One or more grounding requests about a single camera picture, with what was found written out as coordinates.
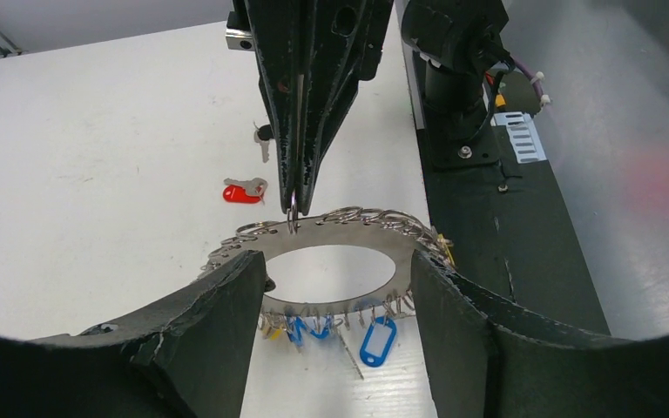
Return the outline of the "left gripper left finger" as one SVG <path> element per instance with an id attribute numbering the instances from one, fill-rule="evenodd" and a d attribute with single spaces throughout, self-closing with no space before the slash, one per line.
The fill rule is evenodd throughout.
<path id="1" fill-rule="evenodd" d="M 0 337 L 0 417 L 237 417 L 267 281 L 262 253 L 81 334 Z"/>

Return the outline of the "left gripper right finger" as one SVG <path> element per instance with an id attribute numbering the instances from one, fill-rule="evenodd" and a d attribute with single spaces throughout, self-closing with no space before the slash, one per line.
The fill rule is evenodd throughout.
<path id="1" fill-rule="evenodd" d="M 441 417 L 669 417 L 669 334 L 626 340 L 535 313 L 414 252 L 411 290 Z"/>

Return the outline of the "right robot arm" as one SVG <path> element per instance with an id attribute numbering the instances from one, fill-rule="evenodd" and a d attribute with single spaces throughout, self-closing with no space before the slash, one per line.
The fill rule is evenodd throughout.
<path id="1" fill-rule="evenodd" d="M 229 30 L 245 36 L 277 142 L 284 213 L 308 214 L 321 163 L 382 59 L 390 1 L 236 1 Z M 500 33 L 508 16 L 499 1 L 409 1 L 402 41 L 424 55 L 449 90 L 430 97 L 442 111 L 468 119 L 483 74 L 509 63 Z"/>

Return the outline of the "key with red tag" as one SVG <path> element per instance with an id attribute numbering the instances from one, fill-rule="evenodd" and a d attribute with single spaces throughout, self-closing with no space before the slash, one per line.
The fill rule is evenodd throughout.
<path id="1" fill-rule="evenodd" d="M 253 178 L 249 180 L 224 179 L 226 186 L 222 197 L 226 202 L 239 204 L 257 204 L 264 201 L 268 187 L 266 180 Z"/>

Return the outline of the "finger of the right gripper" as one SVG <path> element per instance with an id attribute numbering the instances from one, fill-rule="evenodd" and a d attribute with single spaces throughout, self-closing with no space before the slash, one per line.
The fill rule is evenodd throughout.
<path id="1" fill-rule="evenodd" d="M 300 212 L 301 1 L 247 1 L 260 92 L 276 139 L 281 210 Z"/>
<path id="2" fill-rule="evenodd" d="M 296 135 L 296 207 L 310 211 L 322 161 L 355 101 L 375 77 L 391 1 L 306 1 Z"/>

